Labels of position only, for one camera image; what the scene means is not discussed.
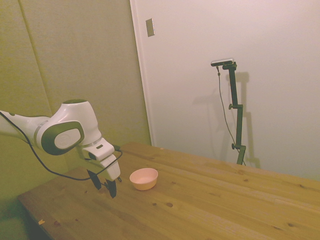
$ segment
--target black metal stand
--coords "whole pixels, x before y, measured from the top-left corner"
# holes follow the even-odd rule
[[[242,163],[244,161],[244,157],[245,157],[246,146],[241,145],[242,119],[243,119],[244,106],[242,104],[238,104],[236,75],[235,75],[235,71],[237,69],[237,64],[236,64],[236,62],[233,62],[231,64],[223,65],[222,69],[229,70],[231,98],[232,98],[232,104],[229,105],[229,110],[230,109],[237,109],[236,137],[235,137],[235,144],[232,143],[232,149],[239,150],[239,155],[238,155],[238,159],[237,159],[236,163],[242,165]]]

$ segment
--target wood knot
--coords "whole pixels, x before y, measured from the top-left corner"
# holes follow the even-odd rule
[[[277,226],[272,226],[274,229],[277,229],[277,230],[282,230],[281,228],[277,227]]]
[[[55,221],[53,224],[54,224],[56,227],[60,227],[60,226],[61,226],[60,222],[58,222],[58,221]]]

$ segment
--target tabletop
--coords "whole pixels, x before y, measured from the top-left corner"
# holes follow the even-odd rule
[[[121,150],[115,198],[56,177],[18,199],[55,240],[320,239],[319,181],[135,142]],[[141,168],[158,171],[146,191],[129,180]]]

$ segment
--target wall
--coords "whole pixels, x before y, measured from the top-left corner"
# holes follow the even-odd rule
[[[0,109],[24,116],[51,116],[20,6],[16,1],[2,1],[0,11]],[[22,140],[0,135],[0,149],[0,239],[28,239],[30,225],[17,196],[54,176]],[[64,157],[37,152],[52,170],[68,170]]]
[[[0,109],[52,116],[87,99],[112,144],[150,144],[129,1],[1,1]],[[0,239],[31,239],[17,196],[54,176],[21,140],[0,136]],[[50,156],[53,170],[79,165],[76,151]]]
[[[131,0],[131,8],[153,145],[237,161],[210,66],[233,57],[247,165],[320,180],[319,1]]]

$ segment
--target green wall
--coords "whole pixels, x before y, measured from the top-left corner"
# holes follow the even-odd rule
[[[151,144],[128,0],[0,3],[0,110],[52,116],[69,99],[88,100],[112,144]],[[27,144],[0,135],[0,239],[31,239],[17,196],[54,178]],[[79,165],[76,151],[50,156],[51,169]]]

